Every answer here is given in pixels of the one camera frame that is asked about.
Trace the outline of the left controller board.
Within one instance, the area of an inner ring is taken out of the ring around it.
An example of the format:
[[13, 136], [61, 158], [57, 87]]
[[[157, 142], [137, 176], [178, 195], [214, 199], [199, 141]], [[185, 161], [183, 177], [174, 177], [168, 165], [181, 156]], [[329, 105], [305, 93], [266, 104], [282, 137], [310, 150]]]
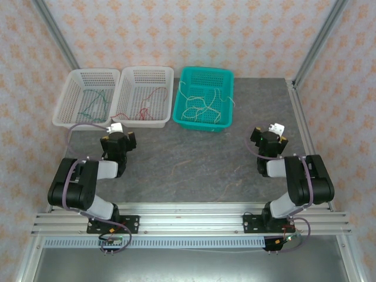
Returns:
[[103, 237], [99, 236], [100, 244], [103, 246], [120, 246], [123, 245], [123, 237]]

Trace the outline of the right controller board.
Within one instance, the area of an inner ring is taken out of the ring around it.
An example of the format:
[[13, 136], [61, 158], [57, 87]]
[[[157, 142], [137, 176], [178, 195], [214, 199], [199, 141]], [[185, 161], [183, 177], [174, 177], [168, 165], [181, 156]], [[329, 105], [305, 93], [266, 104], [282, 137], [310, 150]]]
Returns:
[[293, 233], [282, 237], [276, 237], [275, 239], [272, 239], [272, 242], [281, 246], [293, 242], [298, 246], [303, 242], [303, 238], [300, 233]]

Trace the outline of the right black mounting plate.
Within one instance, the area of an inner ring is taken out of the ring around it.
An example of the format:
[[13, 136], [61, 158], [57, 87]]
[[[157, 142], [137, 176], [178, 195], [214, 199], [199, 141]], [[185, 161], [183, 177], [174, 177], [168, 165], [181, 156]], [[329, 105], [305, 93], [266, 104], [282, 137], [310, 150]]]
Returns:
[[244, 233], [294, 233], [296, 231], [286, 219], [266, 220], [262, 215], [254, 214], [243, 215], [243, 230]]

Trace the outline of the controller board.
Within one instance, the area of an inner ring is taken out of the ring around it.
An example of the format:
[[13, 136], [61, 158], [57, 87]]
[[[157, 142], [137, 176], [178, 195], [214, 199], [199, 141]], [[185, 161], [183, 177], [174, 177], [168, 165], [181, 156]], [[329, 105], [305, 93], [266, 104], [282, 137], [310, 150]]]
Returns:
[[123, 237], [103, 237], [99, 236], [100, 244], [103, 246], [120, 246], [123, 245]]
[[282, 237], [276, 237], [275, 239], [272, 239], [272, 242], [281, 246], [293, 242], [298, 246], [303, 242], [303, 238], [300, 233], [293, 233]]

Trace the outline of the teal perforated plastic basket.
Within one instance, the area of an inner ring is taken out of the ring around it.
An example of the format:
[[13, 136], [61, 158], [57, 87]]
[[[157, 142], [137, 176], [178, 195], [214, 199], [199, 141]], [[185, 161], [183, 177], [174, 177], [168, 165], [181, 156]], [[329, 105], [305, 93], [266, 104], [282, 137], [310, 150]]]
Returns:
[[173, 120], [184, 129], [221, 132], [232, 124], [233, 91], [232, 71], [185, 67], [177, 88]]

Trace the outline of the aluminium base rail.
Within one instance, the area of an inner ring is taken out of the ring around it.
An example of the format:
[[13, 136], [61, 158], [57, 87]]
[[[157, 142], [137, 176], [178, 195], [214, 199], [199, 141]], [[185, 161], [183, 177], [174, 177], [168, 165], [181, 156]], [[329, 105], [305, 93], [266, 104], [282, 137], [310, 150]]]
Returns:
[[[140, 216], [139, 236], [243, 236], [245, 212], [260, 214], [262, 203], [120, 203], [121, 214]], [[352, 235], [354, 226], [346, 212], [330, 210], [329, 204], [311, 206], [298, 214], [297, 228], [313, 235]], [[52, 207], [36, 216], [33, 236], [82, 236], [87, 218]]]

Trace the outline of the aluminium table side rail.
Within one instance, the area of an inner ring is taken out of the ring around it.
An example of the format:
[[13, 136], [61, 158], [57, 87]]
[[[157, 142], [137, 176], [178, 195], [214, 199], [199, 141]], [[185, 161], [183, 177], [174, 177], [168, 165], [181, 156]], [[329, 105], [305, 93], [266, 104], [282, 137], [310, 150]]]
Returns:
[[286, 79], [286, 85], [287, 85], [288, 94], [291, 100], [291, 104], [293, 106], [298, 128], [300, 131], [301, 139], [303, 141], [304, 151], [307, 155], [315, 155], [316, 151], [315, 151], [314, 143], [310, 135], [308, 123], [306, 121], [306, 117], [303, 111], [303, 106], [298, 95], [298, 90], [294, 86], [294, 83], [292, 80]]

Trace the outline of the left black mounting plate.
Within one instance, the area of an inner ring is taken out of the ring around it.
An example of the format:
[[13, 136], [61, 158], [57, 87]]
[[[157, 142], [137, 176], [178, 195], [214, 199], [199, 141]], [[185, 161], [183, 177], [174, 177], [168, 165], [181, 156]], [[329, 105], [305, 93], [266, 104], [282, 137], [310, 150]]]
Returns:
[[[117, 222], [126, 226], [132, 234], [138, 234], [140, 216], [135, 215], [120, 215], [117, 218], [111, 219], [111, 221]], [[98, 220], [89, 219], [86, 232], [88, 234], [126, 234], [126, 230], [115, 224], [104, 223]]]

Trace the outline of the aluminium frame post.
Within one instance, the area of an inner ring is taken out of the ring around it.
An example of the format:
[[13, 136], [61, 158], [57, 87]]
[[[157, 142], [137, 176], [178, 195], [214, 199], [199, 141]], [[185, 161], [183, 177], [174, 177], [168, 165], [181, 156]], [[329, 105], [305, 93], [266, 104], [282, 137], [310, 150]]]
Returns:
[[330, 33], [334, 29], [337, 21], [340, 19], [343, 10], [347, 6], [349, 0], [335, 0], [331, 11], [329, 12], [326, 20], [324, 21], [318, 35], [315, 37], [311, 48], [308, 51], [308, 54], [305, 56], [295, 79], [292, 81], [292, 85], [294, 89], [298, 89], [298, 87], [304, 81], [304, 78], [309, 73], [311, 67], [313, 66], [318, 54], [320, 53], [321, 49], [325, 45], [327, 39], [330, 36]]
[[47, 3], [45, 0], [31, 0], [34, 7], [38, 11], [38, 14], [44, 21], [50, 35], [52, 36], [53, 40], [55, 41], [57, 47], [59, 48], [62, 56], [64, 57], [65, 61], [69, 65], [72, 70], [80, 69], [80, 66], [71, 51], [63, 33], [58, 27], [58, 24], [55, 21], [50, 9], [48, 8]]

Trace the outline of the white perforated plastic basket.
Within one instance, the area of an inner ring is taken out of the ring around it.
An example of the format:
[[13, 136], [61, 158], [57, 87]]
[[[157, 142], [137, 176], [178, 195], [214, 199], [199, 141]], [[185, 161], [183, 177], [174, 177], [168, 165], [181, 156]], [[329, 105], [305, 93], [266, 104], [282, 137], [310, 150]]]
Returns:
[[95, 130], [94, 124], [107, 127], [111, 122], [113, 97], [120, 71], [111, 68], [86, 68], [71, 71], [58, 99], [52, 123], [75, 130]]
[[174, 70], [130, 66], [122, 70], [110, 117], [128, 128], [163, 128], [172, 111]]

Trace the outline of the black mounting plate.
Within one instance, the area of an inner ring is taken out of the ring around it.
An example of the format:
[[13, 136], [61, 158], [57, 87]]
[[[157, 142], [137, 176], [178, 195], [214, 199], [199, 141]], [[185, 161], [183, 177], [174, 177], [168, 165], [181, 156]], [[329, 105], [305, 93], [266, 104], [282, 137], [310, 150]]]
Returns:
[[244, 233], [294, 233], [296, 231], [286, 219], [266, 220], [262, 215], [254, 214], [243, 215], [243, 230]]
[[[126, 226], [132, 234], [138, 234], [140, 216], [135, 215], [120, 215], [117, 218], [111, 219], [111, 221], [117, 222]], [[104, 223], [98, 220], [89, 219], [86, 232], [88, 234], [126, 234], [126, 230], [115, 224]]]

